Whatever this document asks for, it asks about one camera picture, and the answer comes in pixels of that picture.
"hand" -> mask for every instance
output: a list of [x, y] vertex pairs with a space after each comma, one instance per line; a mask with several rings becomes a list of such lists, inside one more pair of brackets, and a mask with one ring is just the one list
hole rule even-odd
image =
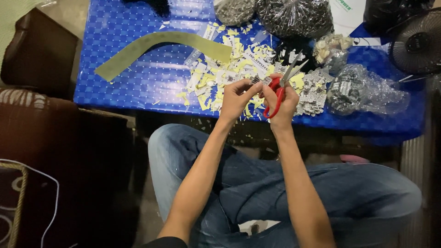
[[[274, 73], [269, 75], [270, 78], [281, 78], [283, 75], [280, 73]], [[263, 102], [265, 106], [269, 106], [269, 115], [274, 111], [277, 102], [276, 93], [267, 85], [263, 86], [260, 98], [265, 97]], [[295, 108], [299, 102], [299, 95], [293, 90], [289, 82], [285, 83], [285, 97], [282, 99], [282, 103], [279, 108], [279, 112], [271, 118], [271, 130], [286, 130], [291, 127], [292, 116], [294, 115]]]
[[242, 79], [225, 86], [224, 101], [222, 103], [219, 120], [226, 120], [232, 123], [239, 118], [248, 101], [262, 90], [262, 82], [258, 82], [254, 85], [250, 83], [251, 80]]

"red scissors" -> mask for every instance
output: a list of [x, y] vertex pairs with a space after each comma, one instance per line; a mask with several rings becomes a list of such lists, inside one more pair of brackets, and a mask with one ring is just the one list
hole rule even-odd
[[300, 71], [300, 69], [308, 62], [308, 60], [306, 60], [305, 62], [303, 62], [303, 64], [301, 64], [300, 66], [297, 66], [293, 71], [291, 71], [294, 68], [294, 64], [297, 62], [297, 60], [299, 59], [300, 55], [302, 54], [301, 50], [297, 56], [294, 59], [294, 62], [292, 62], [292, 64], [289, 66], [288, 70], [286, 70], [285, 75], [283, 76], [282, 79], [280, 78], [275, 78], [271, 81], [271, 83], [269, 84], [269, 87], [276, 93], [277, 96], [277, 103], [276, 103], [276, 108], [274, 109], [273, 113], [271, 113], [271, 115], [268, 115], [269, 113], [269, 106], [266, 107], [265, 111], [263, 111], [263, 116], [265, 118], [273, 118], [277, 112], [279, 112], [279, 108], [280, 105], [282, 103], [282, 99], [285, 96], [285, 83], [292, 78], [297, 72]]

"black sleeve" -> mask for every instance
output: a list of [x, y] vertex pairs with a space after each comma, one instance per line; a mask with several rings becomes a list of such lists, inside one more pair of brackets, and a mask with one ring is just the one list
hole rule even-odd
[[162, 237], [149, 242], [140, 248], [187, 248], [183, 240], [177, 237]]

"green paper strip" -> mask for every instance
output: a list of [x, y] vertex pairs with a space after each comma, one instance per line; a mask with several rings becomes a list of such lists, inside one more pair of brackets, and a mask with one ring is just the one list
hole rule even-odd
[[110, 82], [135, 62], [150, 47], [162, 42], [174, 42], [189, 45], [212, 59], [220, 60], [225, 63], [230, 61], [231, 46], [204, 39], [197, 34], [178, 31], [158, 32], [144, 35], [136, 39], [115, 54], [107, 62], [96, 68], [95, 73]]

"table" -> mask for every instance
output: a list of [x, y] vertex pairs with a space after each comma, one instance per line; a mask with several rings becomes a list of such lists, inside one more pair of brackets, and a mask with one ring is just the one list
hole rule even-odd
[[[120, 0], [91, 0], [84, 33], [80, 69], [74, 102], [79, 105], [139, 109], [162, 113], [181, 113], [196, 116], [218, 117], [218, 112], [202, 111], [194, 94], [188, 94], [187, 109], [183, 99], [176, 97], [185, 87], [185, 77], [190, 69], [184, 60], [193, 51], [192, 47], [166, 44], [142, 55], [129, 68], [113, 80], [106, 82], [94, 73], [94, 69], [127, 46], [135, 39], [152, 32], [183, 31], [197, 33], [208, 22], [216, 22], [212, 0], [169, 0], [171, 16], [163, 19], [155, 15], [150, 6], [143, 3], [123, 5]], [[159, 30], [164, 21], [170, 24]], [[253, 22], [248, 34], [240, 34], [241, 42], [251, 45], [250, 37], [263, 29]], [[214, 41], [221, 42], [219, 34]], [[366, 37], [363, 28], [354, 31], [353, 37]], [[263, 42], [273, 44], [275, 37], [268, 36]], [[382, 77], [399, 80], [404, 74], [394, 68], [387, 53], [380, 47], [352, 47], [348, 63], [360, 63]], [[405, 85], [411, 93], [411, 102], [406, 111], [394, 116], [379, 116], [372, 113], [355, 113], [337, 116], [326, 109], [315, 117], [296, 116], [293, 123], [312, 127], [356, 130], [375, 133], [392, 138], [393, 142], [417, 137], [422, 132], [425, 93], [422, 84]]]

